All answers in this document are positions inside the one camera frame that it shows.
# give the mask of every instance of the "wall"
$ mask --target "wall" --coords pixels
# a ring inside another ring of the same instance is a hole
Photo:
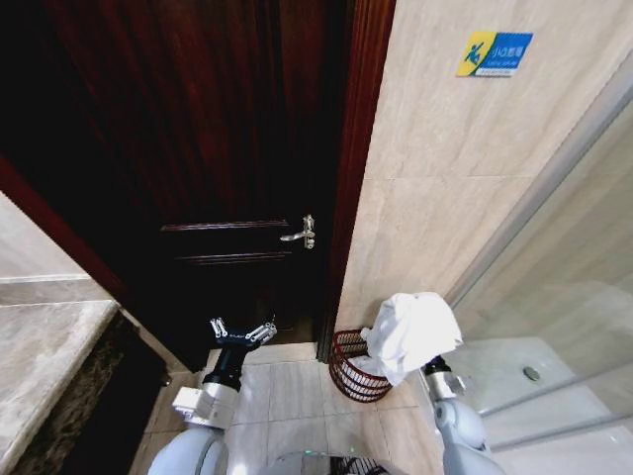
[[[579,375],[633,361],[631,203],[633,103],[464,297],[465,335],[540,336]]]
[[[0,281],[51,276],[86,273],[0,192]]]
[[[337,327],[446,294],[633,46],[633,4],[399,0]],[[532,32],[517,74],[457,78],[471,32]]]

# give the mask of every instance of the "door handle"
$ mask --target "door handle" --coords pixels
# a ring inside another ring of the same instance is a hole
[[[312,249],[315,247],[315,219],[311,215],[304,216],[304,230],[294,235],[283,235],[279,237],[283,242],[291,240],[303,239],[304,247]]]

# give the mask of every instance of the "countertop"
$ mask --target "countertop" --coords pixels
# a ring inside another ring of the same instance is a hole
[[[112,300],[0,307],[0,473],[20,459],[118,309]]]

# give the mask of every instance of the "white towel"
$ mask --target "white towel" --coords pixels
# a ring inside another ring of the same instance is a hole
[[[462,343],[453,312],[434,292],[394,295],[383,302],[374,326],[363,329],[361,336],[367,340],[373,364],[367,360],[358,363],[367,372],[387,377],[394,386]]]

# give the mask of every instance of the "shower stall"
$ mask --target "shower stall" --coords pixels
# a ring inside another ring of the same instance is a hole
[[[466,343],[446,359],[508,474],[633,473],[633,75],[622,68],[449,296]]]

